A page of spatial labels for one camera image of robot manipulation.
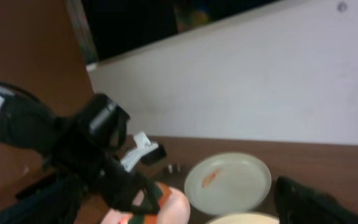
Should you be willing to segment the orange green sponge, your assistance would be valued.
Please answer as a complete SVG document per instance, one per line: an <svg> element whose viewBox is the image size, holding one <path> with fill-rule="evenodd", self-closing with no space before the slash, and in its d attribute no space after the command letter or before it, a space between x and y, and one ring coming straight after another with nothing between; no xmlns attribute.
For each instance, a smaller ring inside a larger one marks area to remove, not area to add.
<svg viewBox="0 0 358 224"><path fill-rule="evenodd" d="M142 190L136 195L132 204L146 210L155 208L158 205L160 212L162 207L172 194L170 187L161 182L154 183L151 194L144 193ZM157 224L158 214L130 213L127 224Z"/></svg>

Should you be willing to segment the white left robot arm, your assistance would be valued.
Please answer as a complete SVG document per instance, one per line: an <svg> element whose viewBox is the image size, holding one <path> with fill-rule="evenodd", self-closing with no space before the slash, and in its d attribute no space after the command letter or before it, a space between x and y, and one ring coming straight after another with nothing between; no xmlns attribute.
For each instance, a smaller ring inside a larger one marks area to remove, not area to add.
<svg viewBox="0 0 358 224"><path fill-rule="evenodd" d="M104 94L94 95L77 114L58 117L31 93L0 82L0 143L34 150L58 169L21 191L19 204L1 212L0 218L69 218L88 192L122 212L158 213L161 190L108 157L124 144L129 118Z"/></svg>

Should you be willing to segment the pale green plate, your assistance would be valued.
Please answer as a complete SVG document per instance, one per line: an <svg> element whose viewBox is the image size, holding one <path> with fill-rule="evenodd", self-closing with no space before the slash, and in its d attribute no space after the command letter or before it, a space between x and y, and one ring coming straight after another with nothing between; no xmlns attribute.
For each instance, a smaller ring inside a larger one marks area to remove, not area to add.
<svg viewBox="0 0 358 224"><path fill-rule="evenodd" d="M188 173L184 193L197 210L208 215L247 212L269 194L272 176L260 159L250 154L217 154L199 162Z"/></svg>

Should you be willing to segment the cream plate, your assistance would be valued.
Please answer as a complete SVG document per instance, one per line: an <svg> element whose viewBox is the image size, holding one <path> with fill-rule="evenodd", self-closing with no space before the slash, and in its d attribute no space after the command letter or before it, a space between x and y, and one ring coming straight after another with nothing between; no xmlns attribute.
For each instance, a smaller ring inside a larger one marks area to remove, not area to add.
<svg viewBox="0 0 358 224"><path fill-rule="evenodd" d="M267 213L247 212L235 213L214 218L206 224L279 224L277 217Z"/></svg>

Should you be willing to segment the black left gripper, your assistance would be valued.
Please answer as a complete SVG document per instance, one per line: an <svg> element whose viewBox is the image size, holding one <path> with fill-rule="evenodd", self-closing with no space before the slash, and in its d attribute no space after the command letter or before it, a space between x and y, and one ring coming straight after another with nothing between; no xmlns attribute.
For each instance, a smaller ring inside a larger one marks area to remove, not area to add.
<svg viewBox="0 0 358 224"><path fill-rule="evenodd" d="M129 115L110 97L97 93L76 114L58 117L48 107L57 134L43 155L51 165L77 175L106 204L122 212L156 214L158 205L146 210L132 204L142 190L151 194L153 183L140 173L126 172L111 158L126 141Z"/></svg>

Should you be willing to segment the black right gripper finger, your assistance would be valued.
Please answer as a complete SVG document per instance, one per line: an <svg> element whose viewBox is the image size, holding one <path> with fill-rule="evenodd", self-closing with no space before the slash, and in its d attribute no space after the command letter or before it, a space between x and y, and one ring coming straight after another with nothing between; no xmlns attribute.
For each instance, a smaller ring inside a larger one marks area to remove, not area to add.
<svg viewBox="0 0 358 224"><path fill-rule="evenodd" d="M358 224L358 214L329 194L280 176L273 195L280 224Z"/></svg>

